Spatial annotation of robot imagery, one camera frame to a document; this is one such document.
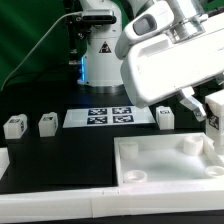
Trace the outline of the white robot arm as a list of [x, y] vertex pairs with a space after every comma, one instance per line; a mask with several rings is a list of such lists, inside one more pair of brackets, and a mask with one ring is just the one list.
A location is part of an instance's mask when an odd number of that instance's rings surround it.
[[205, 120], [193, 88], [224, 79], [224, 12], [206, 12], [200, 0], [127, 1], [133, 19], [123, 25], [112, 0], [80, 0], [73, 25], [87, 49], [72, 53], [81, 67], [78, 84], [100, 93], [124, 89], [139, 108], [176, 95]]

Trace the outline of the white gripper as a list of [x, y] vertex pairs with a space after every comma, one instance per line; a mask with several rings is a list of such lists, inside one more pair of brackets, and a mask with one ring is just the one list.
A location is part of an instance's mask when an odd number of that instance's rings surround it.
[[179, 92], [179, 102], [199, 122], [207, 118], [191, 86], [217, 74], [217, 84], [224, 84], [224, 18], [210, 18], [204, 28], [204, 34], [180, 43], [174, 44], [161, 34], [131, 48], [121, 76], [133, 105], [144, 108]]

